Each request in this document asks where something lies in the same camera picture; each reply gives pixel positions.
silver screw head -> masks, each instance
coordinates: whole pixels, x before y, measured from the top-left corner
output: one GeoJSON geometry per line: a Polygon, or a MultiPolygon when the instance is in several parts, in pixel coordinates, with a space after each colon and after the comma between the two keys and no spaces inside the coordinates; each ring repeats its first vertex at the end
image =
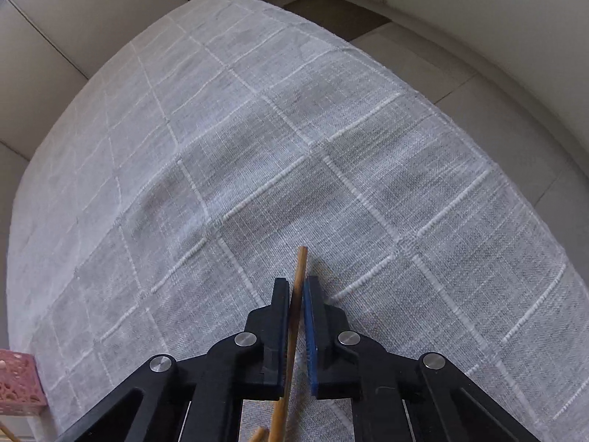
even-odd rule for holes
{"type": "Polygon", "coordinates": [[[149,369],[154,372],[166,372],[170,367],[172,367],[172,359],[165,355],[154,357],[149,362],[149,369]]]}
{"type": "Polygon", "coordinates": [[[338,341],[340,344],[344,345],[356,345],[360,342],[360,335],[353,330],[344,330],[343,332],[340,332],[338,341]]]}
{"type": "Polygon", "coordinates": [[[430,352],[423,358],[423,364],[428,369],[437,371],[446,365],[446,359],[444,359],[444,356],[441,356],[440,354],[430,352]]]}
{"type": "Polygon", "coordinates": [[[251,332],[240,332],[235,336],[234,340],[235,344],[239,345],[239,347],[249,347],[255,344],[257,337],[251,332]]]}

blue gripper pad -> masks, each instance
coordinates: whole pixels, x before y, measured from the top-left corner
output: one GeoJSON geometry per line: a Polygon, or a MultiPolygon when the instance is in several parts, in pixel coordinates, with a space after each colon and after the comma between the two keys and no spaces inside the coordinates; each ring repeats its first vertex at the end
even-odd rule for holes
{"type": "Polygon", "coordinates": [[[311,394],[317,397],[317,345],[315,342],[315,330],[313,326],[313,304],[311,302],[311,283],[307,278],[303,284],[303,314],[304,314],[304,335],[307,346],[307,377],[311,386],[311,394]]]}

pink plastic crate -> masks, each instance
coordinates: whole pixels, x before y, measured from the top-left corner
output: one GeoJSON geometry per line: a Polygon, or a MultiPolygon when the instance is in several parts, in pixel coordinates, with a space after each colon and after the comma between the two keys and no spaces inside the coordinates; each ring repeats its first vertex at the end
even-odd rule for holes
{"type": "Polygon", "coordinates": [[[0,414],[38,415],[46,405],[33,356],[0,349],[0,414]]]}

floor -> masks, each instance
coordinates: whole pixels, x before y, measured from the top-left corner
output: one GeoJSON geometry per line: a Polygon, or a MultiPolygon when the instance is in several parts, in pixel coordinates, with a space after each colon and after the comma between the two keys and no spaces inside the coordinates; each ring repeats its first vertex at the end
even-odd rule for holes
{"type": "Polygon", "coordinates": [[[449,115],[519,187],[589,285],[589,179],[526,110],[454,55],[369,10],[343,0],[285,8],[350,41],[449,115]]]}

wooden stick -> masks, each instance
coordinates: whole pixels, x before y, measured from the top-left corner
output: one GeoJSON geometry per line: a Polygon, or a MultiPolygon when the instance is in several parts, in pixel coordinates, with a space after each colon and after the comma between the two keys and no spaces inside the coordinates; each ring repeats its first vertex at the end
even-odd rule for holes
{"type": "Polygon", "coordinates": [[[268,435],[267,427],[260,426],[251,435],[249,442],[263,442],[264,440],[266,440],[267,435],[268,435]]]}
{"type": "Polygon", "coordinates": [[[4,432],[4,435],[6,435],[13,442],[21,442],[21,440],[16,435],[14,435],[6,425],[2,424],[1,422],[0,431],[4,432]]]}
{"type": "Polygon", "coordinates": [[[290,386],[295,365],[296,339],[299,336],[300,306],[303,298],[303,281],[307,268],[307,248],[299,247],[296,272],[294,273],[293,293],[290,298],[289,309],[289,344],[286,356],[285,396],[274,403],[270,437],[268,442],[283,442],[286,432],[286,417],[289,413],[290,386]]]}

